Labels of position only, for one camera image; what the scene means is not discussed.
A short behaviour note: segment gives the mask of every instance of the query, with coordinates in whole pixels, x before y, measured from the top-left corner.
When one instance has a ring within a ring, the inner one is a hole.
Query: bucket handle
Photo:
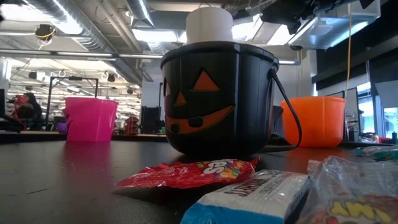
[[[270,76],[270,79],[274,79],[276,82],[276,85],[278,86],[280,93],[282,94],[282,96],[284,97],[287,106],[289,107],[290,111],[293,114],[294,120],[296,122],[297,125],[297,129],[298,129],[298,143],[293,145],[293,146],[283,146],[283,147],[266,147],[266,150],[264,150],[263,152],[282,152],[282,151],[290,151],[295,149],[296,147],[298,147],[301,143],[302,137],[303,137],[303,132],[301,129],[301,124],[300,124],[300,120],[299,117],[297,116],[296,112],[293,109],[293,106],[290,104],[289,99],[286,96],[284,87],[282,86],[282,84],[280,83],[278,76],[276,74],[276,70],[275,68],[272,68],[269,70],[268,75]]]

